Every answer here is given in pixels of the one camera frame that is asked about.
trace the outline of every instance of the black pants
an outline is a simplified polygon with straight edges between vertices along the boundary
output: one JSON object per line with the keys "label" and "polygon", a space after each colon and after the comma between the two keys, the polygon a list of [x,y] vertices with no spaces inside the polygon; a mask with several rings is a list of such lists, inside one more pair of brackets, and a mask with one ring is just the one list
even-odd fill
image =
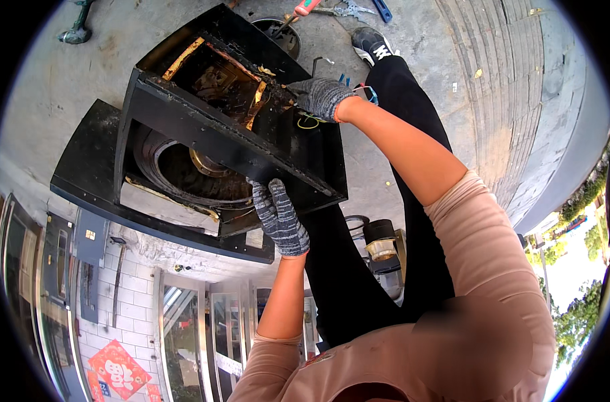
{"label": "black pants", "polygon": [[[377,62],[365,84],[374,88],[381,108],[452,152],[437,111],[402,58],[388,56]],[[318,307],[318,329],[330,347],[375,329],[416,322],[429,308],[455,295],[432,223],[394,167],[392,171],[405,205],[410,255],[401,308],[363,262],[339,205],[300,217],[311,242],[305,269]]]}

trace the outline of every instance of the sky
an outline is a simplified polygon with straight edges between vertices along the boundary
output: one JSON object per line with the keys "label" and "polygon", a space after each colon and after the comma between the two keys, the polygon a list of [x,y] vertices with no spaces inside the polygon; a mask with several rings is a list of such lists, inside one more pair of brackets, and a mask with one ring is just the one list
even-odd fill
{"label": "sky", "polygon": [[[585,282],[590,284],[593,279],[602,280],[604,278],[606,266],[602,262],[602,258],[598,257],[593,262],[589,261],[588,251],[584,245],[584,236],[595,223],[594,215],[589,214],[588,221],[582,223],[579,228],[569,232],[564,238],[564,241],[567,242],[564,250],[568,253],[560,257],[555,262],[555,265],[546,266],[549,291],[553,302],[559,307],[560,313],[568,309],[568,305],[575,297],[582,298],[584,292],[579,289]],[[543,277],[543,270],[541,268],[536,268],[535,273]],[[553,365],[550,381],[546,387],[544,402],[550,402],[557,395],[562,384],[564,384],[570,374],[570,370],[571,365],[562,364],[558,369],[555,369],[555,365]]]}

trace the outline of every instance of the sleeve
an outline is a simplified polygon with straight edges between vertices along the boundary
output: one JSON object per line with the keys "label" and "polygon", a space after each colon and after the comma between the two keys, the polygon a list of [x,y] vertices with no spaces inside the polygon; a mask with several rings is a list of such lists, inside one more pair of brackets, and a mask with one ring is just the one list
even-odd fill
{"label": "sleeve", "polygon": [[256,334],[247,367],[229,402],[279,401],[288,379],[300,365],[300,340],[301,335],[271,339]]}
{"label": "sleeve", "polygon": [[509,401],[541,401],[555,353],[550,312],[508,216],[474,171],[425,207],[446,256],[455,295],[507,304],[533,337],[533,360]]}

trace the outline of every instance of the hand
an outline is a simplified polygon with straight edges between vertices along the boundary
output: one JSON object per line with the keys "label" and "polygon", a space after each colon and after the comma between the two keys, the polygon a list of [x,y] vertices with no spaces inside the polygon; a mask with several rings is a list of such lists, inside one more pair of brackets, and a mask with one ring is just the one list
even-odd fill
{"label": "hand", "polygon": [[309,234],[296,217],[296,211],[279,179],[269,181],[269,190],[247,179],[253,186],[253,206],[262,222],[262,230],[276,243],[284,257],[304,255],[309,251]]}
{"label": "hand", "polygon": [[327,122],[342,123],[336,108],[343,99],[357,96],[346,85],[331,78],[293,82],[287,88],[298,95],[298,106]]}

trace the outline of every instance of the black sneaker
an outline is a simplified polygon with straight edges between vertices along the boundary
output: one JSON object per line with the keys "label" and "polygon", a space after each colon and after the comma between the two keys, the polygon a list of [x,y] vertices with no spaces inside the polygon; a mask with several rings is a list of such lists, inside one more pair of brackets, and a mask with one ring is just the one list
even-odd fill
{"label": "black sneaker", "polygon": [[394,54],[387,39],[379,31],[368,26],[358,28],[352,33],[352,46],[370,68],[383,57]]}

